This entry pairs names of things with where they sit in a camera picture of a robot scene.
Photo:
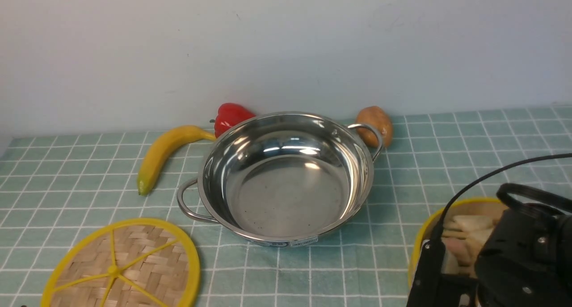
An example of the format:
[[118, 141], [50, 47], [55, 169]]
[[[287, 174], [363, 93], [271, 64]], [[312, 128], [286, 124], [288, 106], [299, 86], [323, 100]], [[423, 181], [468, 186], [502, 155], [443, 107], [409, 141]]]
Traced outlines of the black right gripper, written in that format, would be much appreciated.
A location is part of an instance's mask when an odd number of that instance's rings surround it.
[[571, 305], [571, 200], [541, 189], [502, 184], [496, 194], [507, 209], [470, 276], [442, 273], [442, 238], [449, 209], [424, 240], [408, 307], [569, 307]]

